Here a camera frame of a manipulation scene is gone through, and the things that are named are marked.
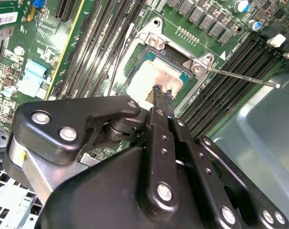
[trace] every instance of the black ram slot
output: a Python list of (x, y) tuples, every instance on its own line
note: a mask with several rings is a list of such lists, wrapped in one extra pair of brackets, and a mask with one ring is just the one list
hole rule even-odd
[[(246, 41), (243, 48), (240, 48), (235, 57), (231, 58), (224, 66), (224, 71), (232, 71), (233, 68), (239, 64), (240, 60), (243, 59), (245, 52), (250, 51), (254, 47), (255, 43), (252, 41)], [(199, 97), (193, 102), (191, 107), (184, 112), (181, 116), (181, 119), (188, 122), (189, 120), (193, 119), (196, 115), (195, 109), (200, 109), (202, 105), (209, 99), (209, 96), (213, 95), (218, 88), (222, 87), (221, 90), (225, 89), (230, 81), (233, 80), (232, 77), (222, 76), (222, 77), (214, 77), (212, 81), (208, 84), (208, 86), (201, 92)]]
[[(277, 58), (249, 38), (224, 65), (222, 70), (262, 79), (276, 64)], [(230, 113), (255, 83), (216, 74), (199, 97), (182, 114), (192, 136), (207, 134)]]
[(66, 22), (70, 19), (73, 7), (76, 0), (60, 0), (55, 17), (59, 18), (62, 22)]
[[(97, 28), (97, 32), (94, 35), (92, 41), (90, 42), (90, 45), (89, 45), (89, 48), (88, 48), (88, 50), (86, 52), (85, 58), (83, 59), (80, 68), (78, 69), (78, 74), (79, 75), (82, 75), (84, 69), (87, 66), (88, 61), (90, 60), (90, 58), (92, 58), (92, 53), (93, 53), (93, 51), (95, 49), (96, 43), (97, 43), (98, 39), (101, 37), (102, 32), (105, 29), (105, 25), (107, 24), (107, 22), (108, 22), (108, 20), (110, 18), (110, 15), (112, 13), (112, 10), (114, 9), (115, 5), (116, 5), (116, 1), (109, 1), (107, 3), (106, 10), (105, 10), (105, 12), (104, 12), (104, 14), (102, 16), (102, 20), (100, 22), (100, 25)], [(71, 97), (74, 96), (74, 93), (76, 92), (80, 81), (81, 81), (81, 78), (79, 78), (79, 77), (75, 78), (73, 84), (71, 85), (71, 88), (70, 88), (70, 91), (69, 91), (69, 94), (68, 94), (69, 96), (71, 96)]]
[[(275, 66), (277, 61), (273, 60), (268, 64), (268, 66), (264, 69), (262, 72), (262, 77), (259, 77), (258, 79), (262, 79), (265, 74), (269, 72), (269, 70)], [(199, 126), (197, 129), (194, 129), (193, 135), (194, 137), (198, 137), (199, 135), (205, 135), (207, 134), (231, 109), (231, 107), (234, 107), (236, 103), (238, 103), (253, 87), (255, 86), (255, 83), (246, 82), (245, 86), (241, 87), (239, 91), (236, 93), (236, 96), (233, 96), (231, 98), (231, 103), (228, 106), (227, 109), (223, 109), (222, 111), (218, 112), (213, 116), (208, 123), (205, 123), (204, 125)]]
[(85, 82), (83, 84), (83, 87), (82, 87), (81, 93), (80, 93), (80, 97), (84, 97), (86, 91), (88, 90), (89, 84), (93, 80), (93, 77), (94, 77), (94, 75), (96, 73), (96, 70), (97, 70), (99, 64), (100, 64), (100, 61), (103, 59), (104, 55), (106, 54), (107, 47), (113, 41), (113, 39), (115, 37), (115, 34), (117, 33), (119, 27), (122, 25), (122, 23), (127, 21), (127, 20), (124, 21), (124, 18), (128, 15), (128, 11), (130, 9), (130, 4), (131, 4), (131, 0), (124, 1), (124, 5), (121, 8), (117, 9), (117, 12), (116, 12), (117, 17), (114, 20), (115, 23), (113, 24), (113, 26), (112, 26), (112, 28), (110, 30), (109, 36), (106, 37), (105, 44), (103, 45), (103, 47), (100, 47), (100, 49), (99, 49), (100, 50), (99, 55), (96, 58), (92, 69), (90, 70), (89, 76), (87, 77), (87, 79), (85, 80)]
[[(246, 76), (250, 76), (250, 74), (254, 74), (258, 71), (258, 68), (263, 68), (265, 65), (265, 62), (268, 62), (270, 58), (270, 55), (264, 55), (258, 60), (256, 65), (251, 65), (249, 69), (247, 69), (247, 73), (245, 74)], [(258, 77), (256, 78), (262, 78), (264, 75), (259, 72), (256, 74)], [(220, 112), (226, 111), (229, 112), (233, 107), (232, 104), (229, 104), (232, 99), (236, 99), (239, 95), (239, 91), (243, 90), (248, 84), (250, 84), (247, 81), (242, 81), (238, 79), (234, 79), (234, 83), (227, 89), (227, 91), (223, 94), (218, 95), (217, 99), (213, 103), (214, 105), (211, 107), (210, 113), (213, 116), (207, 117), (206, 115), (202, 115), (200, 119), (196, 120), (196, 123), (192, 127), (192, 131), (194, 134), (198, 133), (201, 129), (202, 126), (207, 125), (207, 123), (211, 122), (214, 119), (214, 116), (218, 116)]]
[[(131, 17), (129, 18), (128, 22), (135, 22), (138, 15), (140, 14), (141, 10), (143, 9), (146, 1), (138, 0), (134, 4), (132, 12), (130, 12)], [(111, 55), (109, 55), (108, 60), (104, 64), (104, 69), (101, 71), (100, 75), (98, 76), (98, 81), (95, 84), (95, 87), (91, 90), (90, 97), (94, 97), (97, 95), (97, 92), (102, 85), (103, 81), (107, 79), (108, 71), (111, 67), (111, 64), (116, 60), (116, 53), (120, 51), (120, 44), (125, 39), (124, 35), (126, 34), (129, 27), (129, 23), (125, 23), (124, 28), (122, 29), (122, 36), (116, 40), (116, 44), (114, 45), (114, 51)]]

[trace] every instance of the ram slot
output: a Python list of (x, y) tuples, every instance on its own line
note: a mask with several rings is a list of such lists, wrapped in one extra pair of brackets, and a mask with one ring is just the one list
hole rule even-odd
[[(245, 66), (247, 67), (248, 64), (253, 60), (254, 56), (258, 56), (261, 52), (262, 51), (258, 47), (254, 48), (249, 53), (249, 55), (246, 56), (245, 60), (243, 57), (239, 60), (240, 63), (236, 64), (235, 67), (232, 69), (232, 71), (234, 71), (235, 73), (241, 74), (243, 70), (245, 69)], [(228, 77), (228, 76), (221, 75), (221, 74), (217, 74), (215, 77), (220, 77), (220, 78), (226, 77), (227, 79), (213, 93), (205, 97), (205, 100), (201, 102), (200, 110), (198, 107), (196, 108), (196, 111), (194, 111), (194, 116), (192, 117), (192, 119), (188, 121), (189, 128), (193, 128), (198, 123), (199, 116), (203, 115), (203, 113), (204, 114), (207, 113), (210, 109), (212, 109), (215, 106), (216, 101), (219, 98), (221, 98), (224, 93), (229, 93), (228, 90), (237, 81), (236, 78)]]
[(82, 64), (82, 61), (86, 55), (86, 51), (88, 50), (88, 47), (90, 45), (90, 41), (92, 40), (98, 28), (99, 22), (102, 18), (106, 6), (107, 2), (103, 0), (98, 0), (95, 4), (93, 11), (90, 14), (88, 25), (82, 35), (80, 44), (71, 60), (70, 67), (63, 80), (62, 89), (59, 95), (60, 98), (63, 98), (70, 90), (70, 87), (74, 84), (74, 82), (78, 81), (80, 75), (76, 73)]
[(121, 1), (111, 1), (107, 5), (106, 11), (103, 14), (103, 19), (100, 22), (97, 32), (95, 33), (93, 39), (90, 42), (89, 48), (86, 51), (85, 58), (77, 71), (79, 77), (73, 82), (72, 88), (69, 91), (70, 97), (78, 98), (80, 89), (84, 81), (88, 77), (88, 74), (90, 72), (90, 69), (92, 68), (95, 59), (97, 58), (98, 50), (101, 45), (103, 45), (105, 38), (107, 37), (109, 30), (113, 22), (115, 21), (116, 15), (114, 13), (114, 10), (116, 10), (117, 7), (120, 9), (122, 4), (123, 3)]
[[(258, 68), (263, 67), (264, 63), (268, 59), (269, 59), (269, 55), (264, 54), (263, 56), (261, 56), (259, 58), (258, 62), (256, 62), (256, 65), (249, 65), (249, 63), (247, 63), (247, 62), (243, 62), (243, 63), (245, 63), (244, 66), (249, 67), (249, 69), (245, 75), (246, 76), (252, 76), (258, 70)], [(242, 67), (240, 67), (238, 72), (243, 73), (244, 71), (245, 71), (245, 69), (242, 66)], [(258, 77), (261, 78), (263, 76), (261, 76), (259, 74), (259, 75), (256, 75), (255, 78), (258, 78)], [(209, 117), (206, 114), (203, 114), (203, 111), (200, 111), (201, 116), (199, 118), (197, 118), (191, 126), (191, 130), (192, 130), (193, 134), (196, 134), (198, 132), (198, 129), (200, 129), (200, 127), (202, 125), (206, 125), (206, 123), (209, 122), (210, 120), (212, 120), (214, 118), (214, 116), (217, 115), (220, 111), (222, 111), (222, 110), (229, 111), (231, 109), (231, 107), (229, 107), (229, 108), (224, 108), (224, 107), (228, 107), (228, 101), (232, 97), (235, 97), (237, 94), (237, 91), (239, 89), (243, 88), (248, 83), (246, 81), (242, 81), (242, 80), (238, 80), (238, 79), (233, 79), (233, 80), (234, 81), (232, 82), (232, 84), (228, 85), (228, 88), (226, 88), (225, 91), (220, 91), (220, 93), (216, 96), (217, 99), (215, 101), (209, 101), (208, 102), (208, 104), (213, 104), (211, 106), (211, 110), (209, 111)]]
[[(252, 48), (255, 46), (255, 42), (253, 41), (247, 41), (245, 45), (243, 45), (235, 54), (233, 58), (231, 58), (225, 66), (222, 68), (224, 71), (229, 71), (231, 72), (233, 68), (240, 63), (240, 61), (243, 59), (245, 56), (245, 53), (247, 51), (250, 52)], [(222, 85), (224, 87), (227, 86), (228, 82), (232, 80), (231, 77), (228, 76), (222, 76), (222, 77), (217, 77), (215, 76), (212, 81), (208, 84), (208, 86), (201, 92), (199, 97), (189, 106), (188, 109), (181, 115), (181, 119), (184, 120), (185, 122), (188, 122), (189, 120), (194, 118), (194, 115), (196, 115), (196, 110), (201, 108), (201, 106), (204, 104), (204, 102), (209, 99), (210, 95), (213, 95), (215, 90), (217, 90), (219, 87)]]
[(105, 60), (109, 56), (110, 49), (113, 48), (115, 40), (118, 39), (119, 35), (121, 34), (122, 27), (127, 21), (127, 16), (130, 11), (130, 4), (132, 0), (124, 1), (124, 5), (121, 9), (118, 8), (116, 15), (118, 17), (115, 19), (115, 23), (113, 24), (109, 36), (106, 38), (105, 44), (103, 47), (99, 48), (99, 55), (96, 61), (93, 63), (90, 73), (86, 80), (83, 83), (82, 89), (80, 90), (80, 97), (88, 97), (89, 91), (88, 88), (90, 87), (91, 82), (95, 82), (96, 78), (94, 78), (97, 69), (102, 67), (105, 64)]
[[(262, 79), (275, 64), (277, 64), (277, 61), (271, 60), (260, 73), (262, 77), (259, 77), (258, 79)], [(193, 136), (198, 137), (199, 135), (207, 134), (254, 86), (254, 83), (246, 82), (244, 86), (240, 87), (235, 93), (236, 96), (231, 96), (230, 103), (227, 105), (226, 109), (222, 109), (222, 111), (215, 113), (209, 122), (205, 123), (205, 121), (203, 121), (202, 125), (198, 125), (196, 129), (192, 130)]]
[[(138, 15), (140, 14), (142, 8), (145, 5), (145, 1), (141, 1), (138, 0), (135, 2), (134, 7), (132, 8), (132, 11), (130, 13), (131, 17), (128, 20), (129, 22), (135, 22), (136, 18), (138, 17)], [(124, 25), (124, 29), (122, 29), (122, 34), (124, 35), (127, 30), (128, 30), (128, 26), (129, 23), (126, 23)], [(97, 78), (97, 82), (94, 83), (94, 86), (92, 86), (91, 88), (89, 88), (90, 90), (90, 97), (94, 97), (94, 96), (99, 96), (101, 94), (99, 94), (100, 92), (100, 87), (103, 84), (104, 80), (107, 79), (108, 77), (108, 72), (113, 64), (113, 62), (116, 60), (116, 53), (118, 53), (120, 51), (120, 44), (124, 41), (125, 37), (121, 36), (120, 39), (118, 39), (116, 41), (116, 47), (114, 48), (113, 52), (111, 55), (109, 55), (106, 63), (103, 65), (103, 68), (100, 72), (96, 73), (96, 78)]]

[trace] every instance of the gray panel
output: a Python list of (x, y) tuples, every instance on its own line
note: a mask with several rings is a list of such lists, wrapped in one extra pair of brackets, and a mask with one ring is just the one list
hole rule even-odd
[(289, 219), (289, 74), (262, 87), (212, 139)]

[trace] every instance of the blue capacitor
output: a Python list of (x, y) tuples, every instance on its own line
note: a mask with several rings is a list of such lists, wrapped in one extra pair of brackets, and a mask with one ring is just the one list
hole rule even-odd
[(234, 3), (234, 11), (237, 13), (244, 13), (248, 10), (249, 3), (247, 0), (238, 0)]

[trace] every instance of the pcie slot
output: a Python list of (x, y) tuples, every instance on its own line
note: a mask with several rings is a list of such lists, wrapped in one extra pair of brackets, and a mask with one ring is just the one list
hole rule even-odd
[(79, 75), (79, 77), (75, 78), (72, 87), (68, 93), (68, 95), (72, 98), (78, 97), (79, 89), (88, 76), (89, 70), (92, 67), (92, 62), (94, 62), (96, 58), (98, 49), (100, 45), (103, 44), (105, 37), (107, 37), (109, 33), (108, 27), (112, 25), (116, 17), (116, 15), (113, 14), (116, 3), (116, 1), (110, 1), (106, 6), (106, 11), (102, 16), (102, 21), (100, 22), (97, 32), (93, 36), (93, 39), (90, 41), (89, 48), (86, 51), (86, 55), (82, 60), (80, 68), (77, 70), (77, 74)]
[[(261, 77), (259, 77), (259, 79), (262, 79), (264, 75), (267, 74), (272, 69), (273, 66), (275, 66), (276, 63), (277, 61), (272, 60), (268, 64), (268, 66), (264, 69), (264, 71), (261, 72)], [(254, 86), (254, 83), (247, 82), (245, 84), (246, 86), (240, 88), (239, 91), (236, 93), (238, 96), (232, 97), (234, 98), (234, 100), (230, 103), (230, 105), (228, 105), (228, 107), (233, 107), (236, 103), (238, 103), (238, 101), (240, 101)], [(193, 136), (197, 137), (199, 135), (207, 134), (211, 130), (211, 128), (213, 128), (227, 114), (228, 111), (229, 111), (229, 108), (227, 108), (226, 110), (223, 110), (223, 112), (218, 113), (217, 116), (213, 116), (211, 121), (207, 123), (206, 125), (199, 126), (197, 129), (194, 129), (192, 131)]]
[[(237, 69), (234, 69), (235, 73), (238, 74), (242, 74), (245, 70), (246, 67), (248, 67), (250, 65), (250, 63), (252, 62), (253, 58), (258, 56), (262, 51), (256, 47), (254, 48), (248, 56), (246, 56), (244, 58), (242, 58), (241, 62), (239, 65), (236, 65)], [(224, 75), (218, 74), (215, 77), (225, 77)], [(188, 127), (190, 129), (193, 129), (200, 121), (202, 118), (204, 118), (205, 114), (209, 111), (209, 110), (213, 110), (215, 109), (216, 105), (219, 104), (225, 104), (224, 99), (227, 96), (231, 96), (232, 93), (235, 91), (235, 89), (240, 86), (242, 83), (244, 83), (244, 81), (241, 80), (237, 80), (235, 78), (229, 77), (227, 79), (227, 82), (225, 84), (223, 84), (221, 87), (218, 88), (217, 91), (215, 91), (214, 93), (212, 93), (211, 95), (209, 95), (208, 97), (210, 97), (211, 99), (209, 99), (208, 101), (205, 101), (205, 108), (201, 108), (199, 111), (196, 112), (196, 117), (192, 119), (192, 121), (188, 122)]]
[(93, 11), (91, 12), (88, 25), (81, 38), (80, 45), (77, 48), (73, 59), (71, 60), (70, 67), (63, 80), (62, 89), (59, 96), (60, 98), (62, 98), (69, 90), (71, 85), (73, 85), (74, 79), (80, 77), (80, 75), (76, 74), (76, 72), (77, 69), (80, 67), (86, 51), (89, 47), (89, 41), (92, 40), (92, 37), (94, 36), (96, 29), (98, 28), (99, 21), (101, 20), (101, 14), (103, 14), (106, 8), (106, 4), (102, 3), (103, 0), (97, 0), (97, 3), (95, 4)]
[[(129, 21), (134, 22), (136, 20), (136, 18), (140, 14), (144, 5), (145, 5), (145, 1), (142, 1), (142, 0), (136, 1), (136, 3), (134, 4), (134, 8), (132, 9), (132, 12), (130, 13), (131, 18), (129, 19)], [(127, 29), (128, 29), (128, 24), (126, 24), (124, 26), (124, 29), (122, 29), (122, 31), (123, 31), (122, 34), (125, 34)], [(103, 84), (104, 80), (107, 79), (108, 71), (109, 71), (112, 63), (116, 59), (115, 54), (120, 51), (120, 44), (123, 42), (123, 40), (124, 40), (124, 36), (122, 36), (120, 39), (118, 39), (116, 41), (114, 51), (112, 52), (111, 55), (109, 55), (107, 61), (104, 64), (104, 68), (98, 73), (97, 82), (95, 83), (94, 87), (91, 89), (90, 97), (99, 96), (99, 94), (98, 94), (99, 88)]]
[(60, 0), (55, 17), (59, 18), (62, 22), (68, 21), (70, 19), (75, 2), (76, 0)]
[[(245, 53), (243, 51), (245, 50), (251, 50), (254, 47), (254, 42), (247, 42), (243, 48), (243, 50), (238, 50), (238, 53), (233, 60), (230, 61), (227, 64), (226, 70), (229, 72), (235, 72), (234, 68), (237, 66), (238, 63), (241, 62), (241, 60), (245, 57)], [(206, 102), (206, 100), (209, 99), (211, 95), (215, 93), (216, 90), (223, 90), (224, 87), (227, 87), (227, 85), (230, 83), (230, 81), (233, 81), (231, 77), (222, 75), (221, 77), (218, 77), (219, 74), (217, 74), (213, 80), (208, 84), (208, 86), (204, 89), (202, 92), (202, 97), (199, 97), (196, 99), (196, 101), (192, 104), (191, 109), (189, 109), (187, 112), (185, 112), (181, 118), (185, 120), (187, 123), (189, 120), (194, 119), (194, 116), (197, 114), (197, 112), (194, 110), (194, 108), (201, 108), (201, 106)]]
[(85, 82), (83, 83), (82, 89), (80, 90), (80, 97), (84, 97), (86, 94), (88, 94), (88, 88), (90, 86), (90, 83), (93, 81), (95, 82), (96, 79), (94, 79), (95, 73), (97, 68), (99, 67), (104, 55), (106, 55), (106, 51), (108, 50), (108, 47), (111, 45), (111, 43), (113, 42), (113, 39), (115, 38), (118, 29), (120, 27), (123, 27), (124, 24), (126, 23), (126, 16), (128, 14), (128, 11), (130, 9), (130, 4), (131, 4), (132, 0), (128, 0), (128, 1), (124, 1), (124, 5), (122, 6), (122, 9), (120, 9), (120, 14), (119, 14), (119, 9), (116, 12), (116, 15), (118, 15), (118, 17), (116, 18), (116, 22), (113, 25), (113, 27), (111, 28), (111, 33), (109, 34), (109, 36), (106, 38), (105, 44), (103, 45), (103, 48), (100, 47), (99, 49), (99, 55), (96, 58), (96, 61), (94, 62), (94, 64), (92, 65), (92, 69), (90, 70), (89, 76), (86, 78)]

